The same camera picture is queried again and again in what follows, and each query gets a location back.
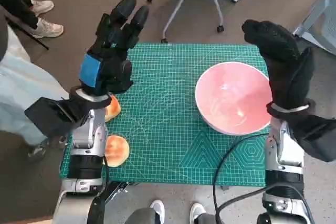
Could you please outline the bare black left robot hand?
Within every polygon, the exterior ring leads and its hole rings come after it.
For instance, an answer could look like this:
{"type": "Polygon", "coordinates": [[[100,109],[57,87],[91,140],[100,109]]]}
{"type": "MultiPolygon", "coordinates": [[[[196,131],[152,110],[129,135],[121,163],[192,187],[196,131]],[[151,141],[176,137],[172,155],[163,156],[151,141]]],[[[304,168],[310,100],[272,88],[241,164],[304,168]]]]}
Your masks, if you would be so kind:
{"type": "Polygon", "coordinates": [[[137,0],[122,0],[110,14],[102,15],[96,40],[86,52],[79,72],[81,87],[88,95],[124,93],[133,85],[128,50],[138,43],[149,14],[149,8],[143,5],[128,23],[136,4],[137,0]]]}

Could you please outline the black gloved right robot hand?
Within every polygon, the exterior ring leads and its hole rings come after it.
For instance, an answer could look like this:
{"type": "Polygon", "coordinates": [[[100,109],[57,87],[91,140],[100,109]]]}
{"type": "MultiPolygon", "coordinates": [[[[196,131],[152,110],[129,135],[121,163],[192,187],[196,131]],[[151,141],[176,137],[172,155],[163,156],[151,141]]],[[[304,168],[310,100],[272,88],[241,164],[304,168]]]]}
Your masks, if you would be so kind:
{"type": "Polygon", "coordinates": [[[269,21],[248,19],[241,28],[245,41],[258,47],[266,63],[273,104],[285,110],[308,105],[312,49],[301,52],[292,33],[269,21]]]}

